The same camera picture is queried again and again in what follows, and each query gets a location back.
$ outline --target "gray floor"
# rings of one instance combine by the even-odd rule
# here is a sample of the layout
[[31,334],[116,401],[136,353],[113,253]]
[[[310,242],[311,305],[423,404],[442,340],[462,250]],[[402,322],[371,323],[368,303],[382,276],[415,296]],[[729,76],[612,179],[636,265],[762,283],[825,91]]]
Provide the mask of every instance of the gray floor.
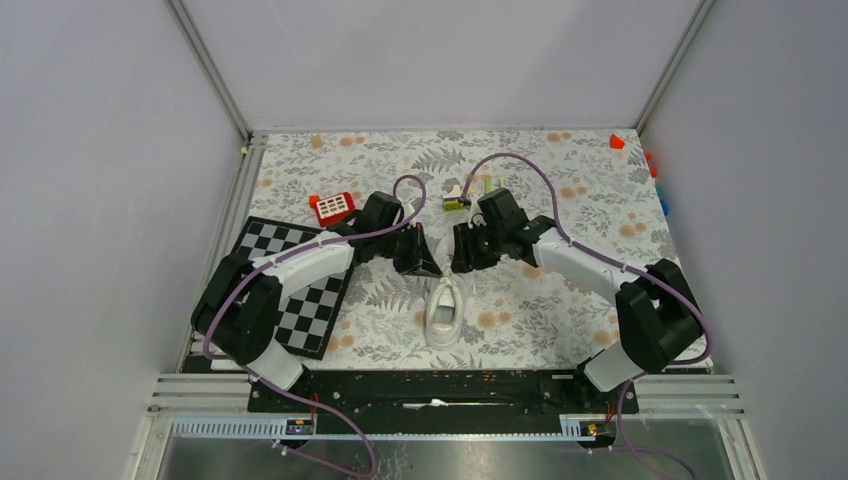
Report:
[[[688,462],[699,480],[732,478],[719,433],[706,420],[628,421],[635,445],[663,448]],[[162,479],[277,480],[344,479],[345,475],[269,449],[269,442],[175,438],[171,440]],[[653,479],[628,452],[572,453],[574,443],[497,441],[380,441],[375,443],[380,468],[374,479]],[[367,470],[368,455],[359,442],[314,441],[309,453],[342,465]],[[674,478],[686,472],[670,461],[654,462]]]

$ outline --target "floral tablecloth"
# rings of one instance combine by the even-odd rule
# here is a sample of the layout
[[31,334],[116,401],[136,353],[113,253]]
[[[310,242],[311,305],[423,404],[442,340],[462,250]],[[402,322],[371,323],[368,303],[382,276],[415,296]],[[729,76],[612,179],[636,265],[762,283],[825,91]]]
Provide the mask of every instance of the floral tablecloth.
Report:
[[[615,133],[626,146],[609,147]],[[250,215],[318,226],[309,195],[350,192],[362,206],[374,191],[391,192],[412,173],[427,184],[418,219],[428,244],[451,235],[467,213],[444,212],[441,197],[496,152],[529,157],[557,188],[565,228],[576,238],[638,265],[677,260],[654,180],[633,130],[281,133],[269,136]],[[551,215],[547,188],[513,159],[481,169],[472,188],[501,177],[533,218]],[[404,183],[402,201],[417,205],[418,187]],[[312,369],[570,368],[618,340],[615,309],[573,281],[502,260],[476,272],[473,300],[459,343],[434,351],[424,341],[424,280],[402,277],[377,259],[354,271],[335,330]],[[702,340],[683,356],[703,348]]]

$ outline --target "gray wall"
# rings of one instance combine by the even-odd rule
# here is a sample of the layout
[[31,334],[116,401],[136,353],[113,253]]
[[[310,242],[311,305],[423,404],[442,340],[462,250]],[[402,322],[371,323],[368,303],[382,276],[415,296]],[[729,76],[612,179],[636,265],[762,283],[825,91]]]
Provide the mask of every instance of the gray wall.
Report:
[[848,3],[720,2],[643,137],[769,478],[845,478]]
[[119,478],[239,146],[164,2],[0,3],[0,477]]
[[698,0],[187,0],[255,128],[629,126]]

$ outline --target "black and white checkered board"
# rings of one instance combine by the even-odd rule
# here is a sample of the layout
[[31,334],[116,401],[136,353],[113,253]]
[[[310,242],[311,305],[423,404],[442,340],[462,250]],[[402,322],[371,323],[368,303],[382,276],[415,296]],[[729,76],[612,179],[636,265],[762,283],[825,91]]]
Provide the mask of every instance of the black and white checkered board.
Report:
[[[321,230],[266,218],[248,217],[234,253],[254,259],[280,253],[315,238]],[[280,302],[280,322],[274,337],[286,350],[322,359],[330,341],[353,268],[298,290]]]

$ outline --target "shoe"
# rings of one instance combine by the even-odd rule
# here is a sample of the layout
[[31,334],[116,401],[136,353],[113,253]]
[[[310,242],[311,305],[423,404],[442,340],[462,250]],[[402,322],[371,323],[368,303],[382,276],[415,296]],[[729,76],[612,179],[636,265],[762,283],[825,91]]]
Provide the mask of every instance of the shoe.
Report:
[[424,338],[436,350],[445,350],[459,341],[468,294],[473,287],[471,274],[458,275],[450,270],[453,239],[443,239],[436,247],[433,258],[441,267],[443,276],[430,281],[430,294],[424,310]]

